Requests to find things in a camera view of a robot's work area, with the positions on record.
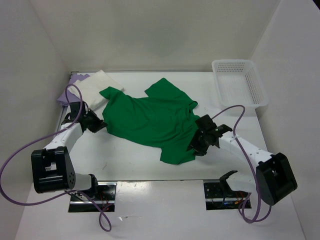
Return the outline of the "cream white t-shirt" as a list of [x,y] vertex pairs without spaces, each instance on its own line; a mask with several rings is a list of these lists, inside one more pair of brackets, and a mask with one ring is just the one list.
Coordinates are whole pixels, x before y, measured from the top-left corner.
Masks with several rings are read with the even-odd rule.
[[124,87],[113,80],[107,73],[100,70],[84,80],[76,80],[75,85],[81,92],[82,100],[87,103],[88,107],[96,110],[103,105],[107,99],[101,96],[100,92],[108,87],[123,91]]

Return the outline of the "green garment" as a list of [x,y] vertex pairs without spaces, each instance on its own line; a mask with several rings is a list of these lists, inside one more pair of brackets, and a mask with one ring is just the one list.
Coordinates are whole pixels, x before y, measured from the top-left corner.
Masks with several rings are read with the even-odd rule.
[[198,127],[198,102],[162,78],[135,98],[114,87],[100,91],[107,99],[102,117],[107,132],[143,146],[160,148],[160,161],[181,165],[195,160],[188,146]]

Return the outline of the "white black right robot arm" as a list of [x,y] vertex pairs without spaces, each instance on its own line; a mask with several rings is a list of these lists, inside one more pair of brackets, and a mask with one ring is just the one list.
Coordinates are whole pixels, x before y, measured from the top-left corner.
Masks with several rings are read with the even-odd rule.
[[219,191],[225,197],[237,191],[252,193],[259,188],[260,198],[274,206],[298,187],[288,158],[283,153],[262,150],[236,135],[230,127],[205,131],[198,129],[187,149],[204,156],[210,146],[216,146],[236,157],[236,161],[251,163],[254,174],[231,170],[220,177]]

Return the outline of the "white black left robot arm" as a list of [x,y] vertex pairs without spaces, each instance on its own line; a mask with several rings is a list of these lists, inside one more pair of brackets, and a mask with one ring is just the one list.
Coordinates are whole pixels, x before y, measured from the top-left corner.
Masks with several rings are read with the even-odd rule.
[[75,190],[82,191],[89,200],[100,194],[94,174],[75,172],[70,152],[86,130],[97,133],[107,124],[91,109],[83,109],[77,122],[72,124],[76,116],[74,110],[69,112],[60,126],[63,132],[56,134],[43,149],[34,150],[31,154],[33,185],[38,194]]

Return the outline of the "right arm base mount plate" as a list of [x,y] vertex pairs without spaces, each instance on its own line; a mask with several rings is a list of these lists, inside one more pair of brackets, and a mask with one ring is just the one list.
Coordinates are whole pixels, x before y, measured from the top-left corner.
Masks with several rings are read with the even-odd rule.
[[203,189],[207,211],[238,209],[248,196],[248,193],[244,191],[223,193],[219,180],[204,181]]

